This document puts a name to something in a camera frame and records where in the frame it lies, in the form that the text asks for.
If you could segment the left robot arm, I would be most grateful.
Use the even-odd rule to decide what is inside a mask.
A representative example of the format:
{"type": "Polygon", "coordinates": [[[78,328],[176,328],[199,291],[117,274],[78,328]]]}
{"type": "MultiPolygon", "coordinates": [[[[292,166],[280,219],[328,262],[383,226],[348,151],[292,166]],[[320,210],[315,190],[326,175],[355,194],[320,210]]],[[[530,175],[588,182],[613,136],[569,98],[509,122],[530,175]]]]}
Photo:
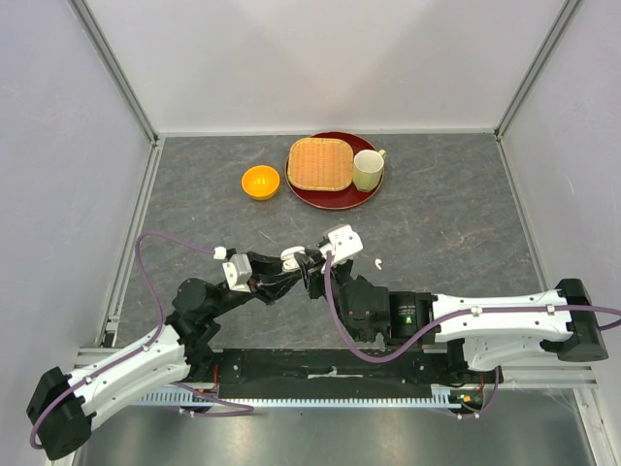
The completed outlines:
{"type": "Polygon", "coordinates": [[[39,379],[26,408],[30,445],[50,460],[79,447],[113,414],[153,390],[183,381],[201,382],[215,365],[210,340],[217,318],[257,299],[271,305],[301,278],[302,247],[280,256],[216,249],[224,280],[183,281],[173,310],[140,340],[89,366],[65,374],[58,367],[39,379]]]}

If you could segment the small white charging case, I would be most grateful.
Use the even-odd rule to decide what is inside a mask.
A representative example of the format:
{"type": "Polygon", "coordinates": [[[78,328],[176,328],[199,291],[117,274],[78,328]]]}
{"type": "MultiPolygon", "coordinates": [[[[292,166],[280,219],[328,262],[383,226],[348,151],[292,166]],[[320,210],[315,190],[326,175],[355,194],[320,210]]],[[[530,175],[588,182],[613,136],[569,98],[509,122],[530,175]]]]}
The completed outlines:
{"type": "Polygon", "coordinates": [[[292,247],[284,250],[280,254],[281,266],[283,272],[294,272],[307,266],[310,257],[305,247],[292,247]]]}

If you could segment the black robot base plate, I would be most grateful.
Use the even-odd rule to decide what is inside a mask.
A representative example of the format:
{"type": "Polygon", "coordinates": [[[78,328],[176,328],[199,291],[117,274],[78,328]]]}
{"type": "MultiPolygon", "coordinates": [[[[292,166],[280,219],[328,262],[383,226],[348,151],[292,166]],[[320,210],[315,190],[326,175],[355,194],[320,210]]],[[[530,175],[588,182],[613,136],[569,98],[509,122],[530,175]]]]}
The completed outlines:
{"type": "Polygon", "coordinates": [[[264,400],[428,398],[434,384],[480,384],[474,373],[449,372],[443,354],[414,351],[374,364],[346,349],[225,349],[186,379],[215,383],[222,398],[264,400]]]}

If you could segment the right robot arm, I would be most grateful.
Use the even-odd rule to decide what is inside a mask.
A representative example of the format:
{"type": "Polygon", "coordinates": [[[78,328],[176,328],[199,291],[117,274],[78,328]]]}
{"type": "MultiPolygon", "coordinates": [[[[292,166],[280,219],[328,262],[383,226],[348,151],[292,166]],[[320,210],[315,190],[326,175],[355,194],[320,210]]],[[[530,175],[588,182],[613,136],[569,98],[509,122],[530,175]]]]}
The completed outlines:
{"type": "Polygon", "coordinates": [[[301,275],[310,298],[326,300],[347,348],[366,362],[388,363],[417,345],[444,344],[445,373],[462,383],[540,353],[570,363],[608,358],[600,310],[579,279],[535,294],[472,298],[391,291],[352,278],[351,264],[297,251],[283,268],[301,275]]]}

